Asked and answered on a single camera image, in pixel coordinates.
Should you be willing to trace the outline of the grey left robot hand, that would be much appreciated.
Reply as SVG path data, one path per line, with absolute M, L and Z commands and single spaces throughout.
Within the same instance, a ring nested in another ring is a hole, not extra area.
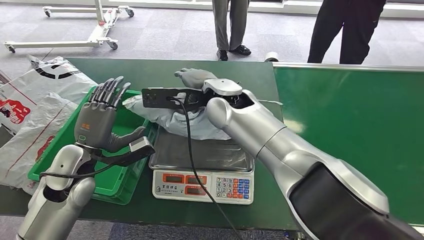
M 123 76 L 110 78 L 94 87 L 76 120 L 74 137 L 77 144 L 116 153 L 144 135 L 143 126 L 123 136 L 113 133 L 118 105 L 131 85 L 127 82 L 119 87 L 123 79 Z

